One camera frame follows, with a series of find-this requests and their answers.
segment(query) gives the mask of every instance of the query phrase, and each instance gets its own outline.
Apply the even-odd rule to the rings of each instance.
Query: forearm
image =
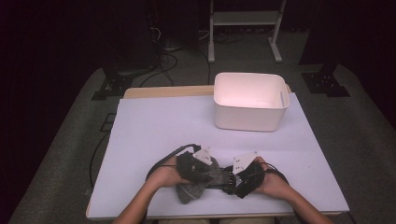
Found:
[[[147,212],[149,203],[158,189],[158,186],[150,183],[149,181],[145,182],[128,206],[121,212],[113,223],[139,223]]]
[[[285,200],[307,223],[332,223],[331,220],[322,215],[317,208],[315,208],[306,198],[294,189],[290,190],[289,195]]]

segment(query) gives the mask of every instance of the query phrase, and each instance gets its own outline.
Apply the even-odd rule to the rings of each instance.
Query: white metal frame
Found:
[[[274,25],[275,30],[271,37],[268,37],[271,50],[277,63],[282,62],[279,50],[276,45],[277,35],[279,33],[280,23],[282,22],[283,12],[286,0],[282,0],[279,11],[232,11],[232,12],[215,12],[213,0],[210,1],[210,22],[209,22],[209,44],[208,60],[210,63],[215,62],[215,43],[213,41],[213,27],[225,25]]]

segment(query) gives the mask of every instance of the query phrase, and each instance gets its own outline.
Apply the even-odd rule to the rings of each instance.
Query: white plastic bin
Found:
[[[290,104],[278,75],[219,73],[214,88],[215,124],[221,129],[273,132]]]

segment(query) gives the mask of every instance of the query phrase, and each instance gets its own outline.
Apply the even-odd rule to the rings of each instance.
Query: person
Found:
[[[270,168],[262,157],[257,157],[255,161],[258,161],[262,165],[264,171]],[[163,166],[157,168],[148,177],[131,202],[114,220],[113,224],[139,223],[146,214],[149,203],[158,189],[173,187],[180,183],[189,183],[188,180],[180,177],[176,169],[176,164],[177,158],[172,157]],[[285,200],[306,223],[332,223],[331,220],[322,215],[306,198],[276,174],[266,174],[262,184],[255,191]]]

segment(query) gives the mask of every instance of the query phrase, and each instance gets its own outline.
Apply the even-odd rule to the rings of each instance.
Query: dark background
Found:
[[[149,34],[145,22],[157,20],[165,35],[178,36],[185,29],[207,29],[208,1],[167,0],[152,1],[158,9],[175,13],[161,13],[146,21],[145,1],[118,1],[123,8],[120,15],[109,13],[108,20],[99,20],[97,12],[103,5],[82,1],[1,1],[1,147],[0,147],[0,222],[12,215],[21,197],[46,155],[52,139],[64,121],[70,106],[85,81],[96,69],[126,60],[135,66],[146,66],[155,53],[136,58],[134,53]],[[122,17],[128,15],[133,19]],[[274,9],[274,1],[225,1],[216,3],[217,10]],[[396,126],[396,32],[392,22],[390,1],[378,4],[374,0],[314,1],[296,0],[287,3],[281,29],[310,29],[301,64],[325,63],[334,49],[344,66],[360,79],[378,108]],[[173,21],[180,21],[180,27]],[[183,36],[191,40],[196,28]],[[123,36],[133,36],[128,42]]]

